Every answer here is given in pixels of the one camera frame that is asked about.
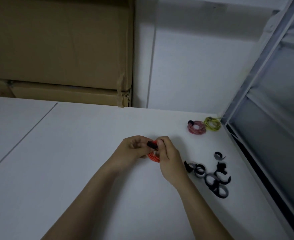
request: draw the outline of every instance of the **hand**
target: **hand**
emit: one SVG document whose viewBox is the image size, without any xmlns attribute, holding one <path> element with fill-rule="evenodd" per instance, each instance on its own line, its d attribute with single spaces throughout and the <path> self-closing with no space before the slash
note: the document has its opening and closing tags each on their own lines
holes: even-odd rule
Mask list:
<svg viewBox="0 0 294 240">
<path fill-rule="evenodd" d="M 123 139 L 106 164 L 116 172 L 129 168 L 138 158 L 153 152 L 153 149 L 147 146 L 147 142 L 150 140 L 152 141 L 152 139 L 144 136 L 132 136 Z"/>
<path fill-rule="evenodd" d="M 168 136 L 158 137 L 157 145 L 161 173 L 177 189 L 184 181 L 189 180 L 180 153 Z"/>
</svg>

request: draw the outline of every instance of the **right hand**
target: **right hand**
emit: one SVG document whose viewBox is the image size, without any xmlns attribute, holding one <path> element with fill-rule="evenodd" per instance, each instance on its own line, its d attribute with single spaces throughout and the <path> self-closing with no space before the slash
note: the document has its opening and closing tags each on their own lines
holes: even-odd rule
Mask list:
<svg viewBox="0 0 294 240">
<path fill-rule="evenodd" d="M 177 189 L 184 181 L 189 179 L 180 153 L 168 136 L 158 137 L 157 145 L 161 173 Z"/>
</svg>

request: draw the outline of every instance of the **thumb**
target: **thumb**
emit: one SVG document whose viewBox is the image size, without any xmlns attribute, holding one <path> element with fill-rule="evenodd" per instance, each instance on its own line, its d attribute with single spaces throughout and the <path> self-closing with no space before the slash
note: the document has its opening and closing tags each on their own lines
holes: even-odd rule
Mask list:
<svg viewBox="0 0 294 240">
<path fill-rule="evenodd" d="M 134 149 L 135 150 L 135 153 L 137 155 L 137 157 L 142 157 L 142 156 L 145 156 L 147 155 L 148 153 L 151 153 L 153 152 L 154 150 L 150 147 L 141 147 L 141 148 L 137 148 L 137 149 Z"/>
<path fill-rule="evenodd" d="M 169 160 L 167 157 L 166 145 L 163 140 L 157 140 L 159 159 L 160 160 Z"/>
</svg>

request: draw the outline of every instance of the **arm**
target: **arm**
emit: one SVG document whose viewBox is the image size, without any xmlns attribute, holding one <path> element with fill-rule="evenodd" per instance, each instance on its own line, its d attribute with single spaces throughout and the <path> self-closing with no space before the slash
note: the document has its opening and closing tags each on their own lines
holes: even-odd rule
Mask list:
<svg viewBox="0 0 294 240">
<path fill-rule="evenodd" d="M 188 177 L 179 151 L 168 137 L 157 139 L 161 173 L 178 191 L 198 239 L 233 239 Z"/>
<path fill-rule="evenodd" d="M 89 238 L 116 177 L 139 157 L 153 151 L 146 145 L 149 140 L 143 136 L 124 139 L 42 240 Z"/>
</svg>

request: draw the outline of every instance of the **white table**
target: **white table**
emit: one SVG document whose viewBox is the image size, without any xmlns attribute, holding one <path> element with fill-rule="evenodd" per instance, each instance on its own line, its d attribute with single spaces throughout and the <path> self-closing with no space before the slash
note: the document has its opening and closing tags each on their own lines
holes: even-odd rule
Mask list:
<svg viewBox="0 0 294 240">
<path fill-rule="evenodd" d="M 226 156 L 229 197 L 190 175 L 235 239 L 289 239 L 224 129 L 190 134 L 208 114 L 58 103 L 0 164 L 0 239 L 40 239 L 125 137 L 168 135 L 187 161 L 213 172 Z M 113 187 L 96 239 L 193 239 L 159 164 L 141 159 Z"/>
<path fill-rule="evenodd" d="M 0 97 L 0 161 L 55 104 Z"/>
</svg>

